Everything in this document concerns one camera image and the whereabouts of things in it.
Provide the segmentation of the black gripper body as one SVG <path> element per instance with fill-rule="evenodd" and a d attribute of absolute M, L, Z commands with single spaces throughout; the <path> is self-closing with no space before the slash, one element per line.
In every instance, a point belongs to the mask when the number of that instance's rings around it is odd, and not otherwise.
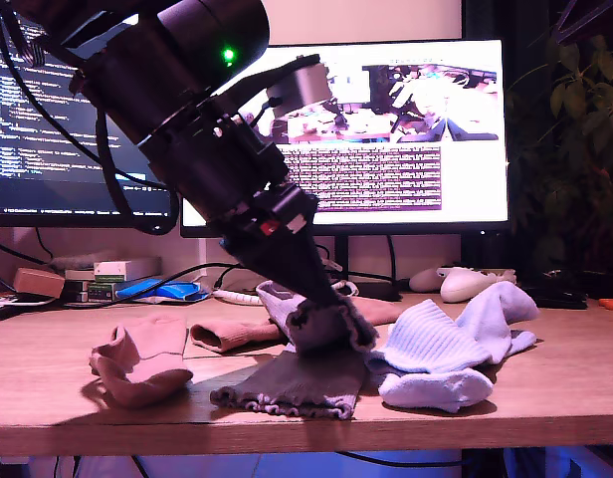
<path fill-rule="evenodd" d="M 247 124 L 215 112 L 180 112 L 139 149 L 227 244 L 313 242 L 315 198 L 289 181 L 279 149 Z"/>

